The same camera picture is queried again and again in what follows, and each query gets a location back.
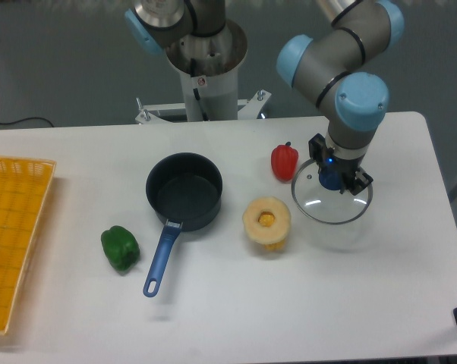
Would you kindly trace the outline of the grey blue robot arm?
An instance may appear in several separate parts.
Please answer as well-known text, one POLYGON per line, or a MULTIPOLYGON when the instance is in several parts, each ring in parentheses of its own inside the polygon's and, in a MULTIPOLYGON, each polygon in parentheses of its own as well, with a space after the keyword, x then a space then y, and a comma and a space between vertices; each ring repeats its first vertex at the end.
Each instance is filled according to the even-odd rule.
MULTIPOLYGON (((281 49, 279 76, 328 119, 309 142, 320 184, 359 194, 371 184, 361 169, 389 104, 386 84, 361 67, 402 36, 404 18, 390 1, 321 1, 330 34, 298 35, 281 49)), ((223 1, 137 1, 124 14, 140 47, 165 54, 180 76, 189 121, 232 120, 238 113, 238 68, 247 55, 244 31, 223 1)))

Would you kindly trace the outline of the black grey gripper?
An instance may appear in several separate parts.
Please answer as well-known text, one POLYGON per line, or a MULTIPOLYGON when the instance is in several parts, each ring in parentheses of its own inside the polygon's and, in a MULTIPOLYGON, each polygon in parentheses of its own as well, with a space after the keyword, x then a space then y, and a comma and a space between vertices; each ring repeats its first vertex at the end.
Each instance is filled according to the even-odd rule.
POLYGON ((341 182, 339 192, 351 195, 358 195, 372 184, 373 178, 361 169, 365 148, 344 148, 319 133, 309 140, 308 147, 310 158, 318 166, 319 182, 341 182))

